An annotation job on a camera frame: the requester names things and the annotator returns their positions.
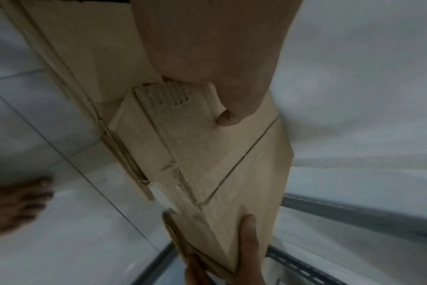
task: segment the floor tile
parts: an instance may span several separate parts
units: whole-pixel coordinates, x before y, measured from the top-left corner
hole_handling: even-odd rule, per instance
[[[1,79],[0,96],[66,157],[99,139],[93,125],[44,71]]]
[[[0,285],[129,285],[158,251],[76,171],[51,169],[39,219],[0,238]]]
[[[0,184],[47,173],[63,158],[0,99]]]
[[[39,69],[22,35],[0,8],[0,77]]]
[[[158,250],[168,245],[170,238],[162,223],[162,208],[157,202],[146,200],[102,143],[78,153],[70,161]]]

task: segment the tile floor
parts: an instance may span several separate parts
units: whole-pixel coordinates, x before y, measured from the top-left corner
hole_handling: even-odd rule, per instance
[[[37,222],[0,239],[1,284],[130,284],[168,243],[99,134],[0,9],[0,185],[54,177]]]

